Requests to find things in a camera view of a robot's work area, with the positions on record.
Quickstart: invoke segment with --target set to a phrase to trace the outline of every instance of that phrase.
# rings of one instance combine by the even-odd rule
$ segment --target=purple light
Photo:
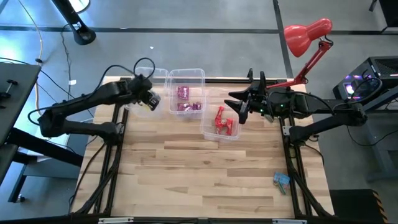
[[[351,86],[350,84],[347,84],[346,85],[346,91],[350,95],[353,94],[354,93],[353,86]]]

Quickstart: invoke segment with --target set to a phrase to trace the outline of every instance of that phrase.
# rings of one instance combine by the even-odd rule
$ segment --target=clear plastic container
[[[136,68],[136,73],[137,75],[143,74],[144,76],[148,76],[152,72],[153,68],[149,67],[137,67]],[[163,68],[156,68],[154,74],[152,75],[151,78],[153,77],[167,77],[169,75],[169,71]],[[151,111],[148,106],[145,104],[138,105],[129,103],[128,105],[124,105],[126,109],[131,111],[134,115],[136,115],[139,118],[159,118],[162,116],[163,110],[165,106],[165,99],[162,98],[157,105],[156,109],[154,111]]]
[[[205,106],[205,110],[202,114],[200,129],[203,133],[206,140],[210,141],[221,141],[221,142],[230,142],[237,140],[241,133],[241,125],[239,124],[239,115],[237,112],[232,110],[227,104],[224,103],[224,100],[236,100],[230,96],[228,96],[228,90],[219,89],[219,88],[211,88],[207,93],[207,104]],[[221,118],[226,121],[226,119],[232,119],[232,133],[231,135],[227,134],[227,127],[224,126],[221,129],[221,134],[216,134],[216,116],[218,114],[218,110],[222,106],[224,108]]]
[[[178,88],[189,88],[188,99],[178,96]],[[205,71],[200,68],[172,70],[165,81],[165,89],[170,97],[170,113],[181,118],[200,119],[206,106]],[[199,110],[179,110],[179,104],[200,103]]]

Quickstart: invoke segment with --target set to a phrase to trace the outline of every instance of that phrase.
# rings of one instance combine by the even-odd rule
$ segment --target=concrete floor
[[[0,0],[1,26],[31,26],[32,23],[17,0]],[[62,27],[63,17],[51,1],[23,1],[36,23],[42,27]],[[92,27],[101,28],[209,28],[277,30],[272,0],[102,0],[91,1],[80,14]],[[320,17],[329,17],[333,30],[381,30],[385,21],[381,11],[369,12],[370,1],[363,0],[279,0],[282,22],[309,24]],[[65,43],[72,59],[72,94],[92,90],[104,69],[111,64],[132,67],[140,57],[152,58],[159,68],[202,68],[209,77],[244,77],[249,68],[258,75],[265,71],[270,78],[286,78],[278,34],[168,34],[97,32],[89,45],[77,45],[70,32]],[[44,66],[59,85],[68,86],[67,63],[59,32],[42,32]],[[307,90],[323,98],[333,98],[331,89],[347,73],[369,56],[397,55],[398,35],[331,35],[335,45],[308,74]],[[39,52],[39,39],[34,31],[0,29],[0,57],[34,63]],[[316,51],[313,43],[305,55],[295,58],[289,53],[293,74]],[[113,70],[109,75],[122,75]],[[39,83],[57,100],[66,94],[40,75]],[[40,105],[53,101],[40,90]],[[17,122],[17,126],[34,134],[37,127],[26,121],[26,113],[34,108],[34,95]],[[82,112],[72,119],[90,118]],[[360,129],[354,129],[356,139],[366,142]],[[84,141],[70,144],[81,146]],[[321,134],[320,149],[325,156],[325,170],[330,189],[374,189],[379,192],[389,221],[398,223],[398,180],[367,183],[366,175],[378,169],[370,148],[360,147],[340,127]],[[64,215],[75,179],[28,177],[22,189],[28,201],[7,203],[21,166],[13,164],[0,186],[0,219]]]

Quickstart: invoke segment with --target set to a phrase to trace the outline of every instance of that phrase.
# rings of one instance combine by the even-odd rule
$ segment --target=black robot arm
[[[341,126],[363,125],[367,117],[362,105],[348,103],[344,100],[323,100],[317,96],[297,92],[290,87],[266,88],[264,73],[260,74],[260,81],[244,91],[231,92],[230,96],[239,101],[225,100],[224,102],[239,114],[239,123],[244,124],[248,113],[257,112],[268,118],[282,119],[293,116],[303,119],[312,114],[332,114],[331,117],[315,122],[308,126],[289,127],[286,135],[290,136],[292,144],[306,141],[310,136]]]
[[[150,91],[152,83],[143,75],[132,80],[109,82],[88,95],[73,100],[56,103],[45,110],[38,119],[40,130],[44,137],[57,137],[62,134],[98,135],[108,144],[114,144],[120,136],[117,124],[105,122],[88,124],[66,120],[67,116],[90,109],[98,105],[144,103],[155,110],[160,98]]]

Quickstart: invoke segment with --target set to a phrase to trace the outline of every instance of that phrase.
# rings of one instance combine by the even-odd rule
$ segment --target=wooden table
[[[119,80],[106,77],[104,82]],[[228,90],[248,85],[208,84],[207,100],[222,104]],[[153,90],[162,95],[162,85]],[[304,85],[294,87],[305,91]],[[182,120],[169,113],[169,99],[160,119],[138,119],[129,114],[112,216],[292,218],[290,189],[282,195],[273,183],[275,171],[287,173],[279,122],[269,123],[250,114],[237,141],[204,140],[200,120]],[[96,108],[95,123],[111,121],[114,106]],[[312,118],[297,120],[297,125]],[[307,144],[318,148],[318,144]],[[98,138],[87,146],[81,173],[102,145]],[[308,188],[326,211],[333,213],[321,157],[301,147]],[[104,150],[88,169],[73,210],[79,209],[98,185]],[[304,212],[301,192],[300,208]],[[107,197],[103,197],[104,208]]]

